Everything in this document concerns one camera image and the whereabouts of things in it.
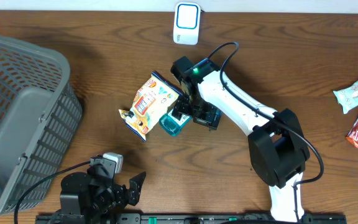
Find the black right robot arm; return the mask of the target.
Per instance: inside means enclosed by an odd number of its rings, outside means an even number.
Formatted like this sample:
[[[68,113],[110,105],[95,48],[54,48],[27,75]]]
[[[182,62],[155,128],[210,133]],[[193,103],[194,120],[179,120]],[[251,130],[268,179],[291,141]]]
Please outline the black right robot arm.
[[[294,184],[302,179],[310,152],[294,112],[278,112],[253,99],[209,58],[194,64],[183,56],[170,71],[183,91],[173,116],[191,116],[210,129],[217,128],[222,114],[230,118],[248,138],[253,170],[269,186],[273,219],[300,220],[305,212]]]

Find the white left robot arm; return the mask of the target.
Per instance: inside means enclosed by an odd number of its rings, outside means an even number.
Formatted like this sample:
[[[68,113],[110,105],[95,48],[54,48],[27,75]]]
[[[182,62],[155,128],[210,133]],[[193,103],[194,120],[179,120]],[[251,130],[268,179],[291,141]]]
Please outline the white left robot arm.
[[[61,223],[115,223],[110,214],[114,208],[135,206],[147,173],[141,172],[129,180],[129,187],[114,182],[120,173],[123,157],[107,153],[92,157],[86,172],[74,172],[63,178],[60,193]]]

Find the light teal wipes packet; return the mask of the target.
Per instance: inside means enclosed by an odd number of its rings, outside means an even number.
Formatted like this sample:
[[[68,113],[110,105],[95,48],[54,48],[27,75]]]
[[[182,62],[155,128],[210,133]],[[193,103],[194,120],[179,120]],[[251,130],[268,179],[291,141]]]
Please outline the light teal wipes packet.
[[[337,102],[342,106],[342,112],[347,114],[350,110],[358,106],[358,81],[350,87],[342,90],[333,91]]]

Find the white barcode scanner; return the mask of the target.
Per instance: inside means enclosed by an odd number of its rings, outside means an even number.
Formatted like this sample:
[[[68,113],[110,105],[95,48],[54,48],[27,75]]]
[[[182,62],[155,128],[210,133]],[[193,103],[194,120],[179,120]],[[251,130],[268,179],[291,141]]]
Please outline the white barcode scanner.
[[[175,6],[173,41],[176,44],[196,45],[200,32],[201,7],[193,2]]]

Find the grey plastic basket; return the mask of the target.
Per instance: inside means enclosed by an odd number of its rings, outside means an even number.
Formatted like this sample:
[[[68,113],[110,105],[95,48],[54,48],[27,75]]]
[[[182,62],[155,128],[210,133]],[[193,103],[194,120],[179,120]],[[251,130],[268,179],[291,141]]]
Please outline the grey plastic basket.
[[[0,35],[0,215],[46,197],[83,109],[59,52]]]

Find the yellow snack bag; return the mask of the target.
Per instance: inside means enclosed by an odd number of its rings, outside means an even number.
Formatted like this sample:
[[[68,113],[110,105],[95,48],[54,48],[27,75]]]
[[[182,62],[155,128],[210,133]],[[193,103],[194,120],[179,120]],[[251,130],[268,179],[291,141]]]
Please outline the yellow snack bag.
[[[146,135],[159,122],[160,118],[175,104],[181,91],[169,83],[158,72],[138,89],[129,110],[119,110],[126,126],[146,141]]]

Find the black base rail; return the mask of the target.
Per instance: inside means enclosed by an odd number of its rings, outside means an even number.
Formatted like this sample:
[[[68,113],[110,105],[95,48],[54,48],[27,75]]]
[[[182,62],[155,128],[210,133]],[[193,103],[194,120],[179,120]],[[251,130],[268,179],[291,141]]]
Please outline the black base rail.
[[[274,224],[278,223],[267,213],[246,213],[243,215],[156,215],[140,213],[105,214],[86,221],[79,216],[38,215],[35,223],[97,223],[97,224]]]

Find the teal mouthwash bottle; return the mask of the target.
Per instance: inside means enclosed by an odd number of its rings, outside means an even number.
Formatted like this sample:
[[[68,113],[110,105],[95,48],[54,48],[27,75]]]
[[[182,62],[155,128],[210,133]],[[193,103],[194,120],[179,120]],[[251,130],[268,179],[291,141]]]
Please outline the teal mouthwash bottle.
[[[189,122],[193,122],[193,118],[184,115],[181,119],[176,119],[172,116],[172,111],[163,115],[160,120],[160,126],[171,136],[177,136],[183,129],[183,127]]]

